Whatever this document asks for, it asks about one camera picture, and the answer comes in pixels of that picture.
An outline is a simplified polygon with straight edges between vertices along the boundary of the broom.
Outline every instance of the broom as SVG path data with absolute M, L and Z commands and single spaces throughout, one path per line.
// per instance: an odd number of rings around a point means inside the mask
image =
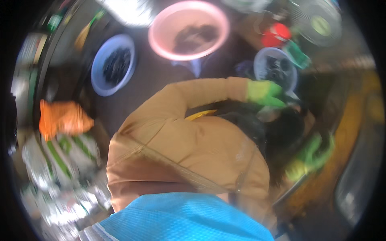
M 91 21 L 82 29 L 82 31 L 80 31 L 80 34 L 78 35 L 78 37 L 76 38 L 75 43 L 74 43 L 76 50 L 81 51 L 83 49 L 83 45 L 85 44 L 85 41 L 86 41 L 88 32 L 90 31 L 91 25 L 93 24 L 93 22 L 95 20 L 99 20 L 103 16 L 103 14 L 105 14 L 104 9 L 100 10 L 93 17 L 93 19 L 91 19 Z

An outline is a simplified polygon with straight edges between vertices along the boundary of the red object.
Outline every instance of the red object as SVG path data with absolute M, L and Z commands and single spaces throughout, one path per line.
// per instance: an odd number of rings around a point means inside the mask
M 291 32 L 284 24 L 274 23 L 272 27 L 264 32 L 261 42 L 265 47 L 280 48 L 290 38 Z

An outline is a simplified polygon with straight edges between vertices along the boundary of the pink basin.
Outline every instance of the pink basin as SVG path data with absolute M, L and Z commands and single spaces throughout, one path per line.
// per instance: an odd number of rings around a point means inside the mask
M 203 24 L 217 27 L 219 37 L 210 48 L 195 54 L 173 52 L 174 38 L 187 25 Z M 213 4 L 203 1 L 183 1 L 160 12 L 149 29 L 151 48 L 161 57 L 175 61 L 198 59 L 216 51 L 229 35 L 229 22 L 225 14 Z

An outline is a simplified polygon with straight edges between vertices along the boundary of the green glove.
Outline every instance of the green glove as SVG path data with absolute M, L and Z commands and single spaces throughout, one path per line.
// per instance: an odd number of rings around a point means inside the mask
M 260 105 L 284 107 L 281 100 L 275 98 L 283 89 L 269 80 L 248 81 L 247 100 Z
M 299 152 L 295 160 L 286 168 L 286 175 L 291 181 L 297 181 L 304 174 L 321 168 L 332 155 L 335 141 L 332 135 L 328 139 L 328 147 L 320 154 L 316 154 L 322 143 L 320 133 L 316 133 L 306 146 Z

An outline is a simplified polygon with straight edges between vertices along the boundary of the blue mesh fabric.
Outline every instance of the blue mesh fabric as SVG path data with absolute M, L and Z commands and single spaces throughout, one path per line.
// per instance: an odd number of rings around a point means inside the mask
M 100 225 L 122 241 L 273 241 L 264 226 L 211 194 L 143 195 Z

